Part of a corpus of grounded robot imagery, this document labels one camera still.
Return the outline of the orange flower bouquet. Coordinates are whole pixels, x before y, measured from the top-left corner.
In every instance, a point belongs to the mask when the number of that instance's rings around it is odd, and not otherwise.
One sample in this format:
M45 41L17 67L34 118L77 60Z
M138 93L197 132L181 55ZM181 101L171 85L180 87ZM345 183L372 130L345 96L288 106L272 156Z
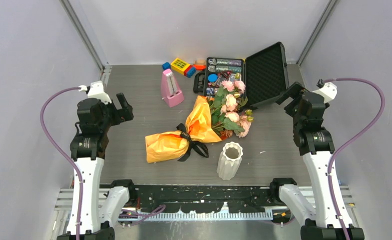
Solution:
M213 96L198 96L184 125L194 141L217 143L232 135L244 138L253 121L252 111L244 109L248 98L241 80L222 81ZM156 133L145 137L146 161L157 163L180 159L189 146L180 131Z

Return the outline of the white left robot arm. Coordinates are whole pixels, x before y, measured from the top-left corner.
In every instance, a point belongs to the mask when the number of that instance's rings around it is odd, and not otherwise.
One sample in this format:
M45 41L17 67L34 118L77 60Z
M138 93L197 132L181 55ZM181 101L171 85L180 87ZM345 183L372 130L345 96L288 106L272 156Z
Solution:
M70 143L74 167L72 210L66 232L57 239L113 240L122 208L133 206L137 193L130 189L131 180L115 180L106 201L100 204L100 176L109 142L107 133L112 126L133 119L132 106L123 93L118 93L121 108L117 109L102 81L82 85L79 91L87 98L77 104L76 134Z

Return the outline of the black printed ribbon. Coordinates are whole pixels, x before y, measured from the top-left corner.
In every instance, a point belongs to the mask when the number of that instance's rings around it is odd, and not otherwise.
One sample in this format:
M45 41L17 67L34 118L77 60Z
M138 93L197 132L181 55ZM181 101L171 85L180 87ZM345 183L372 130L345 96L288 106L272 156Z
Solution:
M198 140L193 140L190 137L190 134L187 132L187 128L186 128L186 126L183 123L180 123L176 127L176 129L178 131L180 131L180 137L183 138L183 139L186 139L187 142L189 143L187 151L185 152L185 154L180 159L177 160L178 162L185 162L185 161L187 161L188 158L191 155L191 151L192 150L194 150L198 155L200 155L200 156L202 156L204 158L208 158L209 157L209 151L208 151L207 146L204 143L202 143L202 142L200 142Z

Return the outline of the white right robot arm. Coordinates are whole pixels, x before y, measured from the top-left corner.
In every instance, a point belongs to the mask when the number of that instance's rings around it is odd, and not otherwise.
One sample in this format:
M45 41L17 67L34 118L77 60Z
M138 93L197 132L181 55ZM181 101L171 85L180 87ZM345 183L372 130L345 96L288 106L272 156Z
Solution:
M286 114L293 119L294 143L308 169L315 203L311 204L301 193L291 177L274 178L270 183L269 199L275 205L285 204L300 224L303 240L363 240L362 228L353 225L345 207L338 184L335 152L329 131L323 126L323 115L337 94L333 83L309 91L299 82L293 83L276 99L285 106Z

